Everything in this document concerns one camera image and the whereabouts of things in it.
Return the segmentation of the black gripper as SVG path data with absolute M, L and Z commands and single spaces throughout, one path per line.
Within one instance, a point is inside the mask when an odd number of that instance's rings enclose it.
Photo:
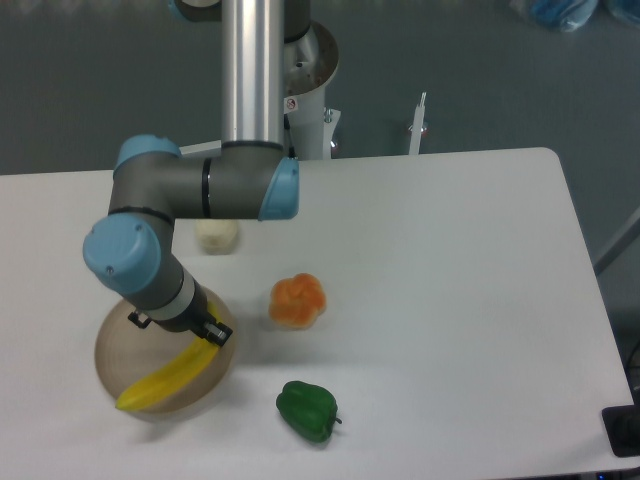
M 193 291 L 186 298 L 182 293 L 174 298 L 160 314 L 132 311 L 127 320 L 140 329 L 146 329 L 151 323 L 173 333 L 190 331 L 195 335 L 205 335 L 211 344 L 222 348 L 234 333 L 234 330 L 214 315 L 208 313 L 208 300 L 199 284 L 193 285 Z

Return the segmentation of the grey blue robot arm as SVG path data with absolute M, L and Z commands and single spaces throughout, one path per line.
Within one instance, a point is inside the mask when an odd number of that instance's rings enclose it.
M 191 22 L 222 27 L 222 139 L 218 157 L 187 159 L 171 140 L 126 140 L 108 213 L 87 234 L 83 258 L 134 307 L 132 322 L 190 331 L 215 345 L 229 326 L 172 252 L 178 219 L 288 220 L 299 206 L 299 166 L 284 138 L 284 52 L 310 28 L 306 1 L 175 1 Z

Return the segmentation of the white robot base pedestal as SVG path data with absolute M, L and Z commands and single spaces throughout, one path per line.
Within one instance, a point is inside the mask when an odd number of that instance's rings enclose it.
M 309 20 L 290 36 L 276 19 L 234 17 L 222 22 L 223 107 L 219 140 L 183 146 L 189 156 L 241 142 L 280 144 L 301 160 L 331 156 L 340 112 L 325 91 L 339 65 L 330 31 Z

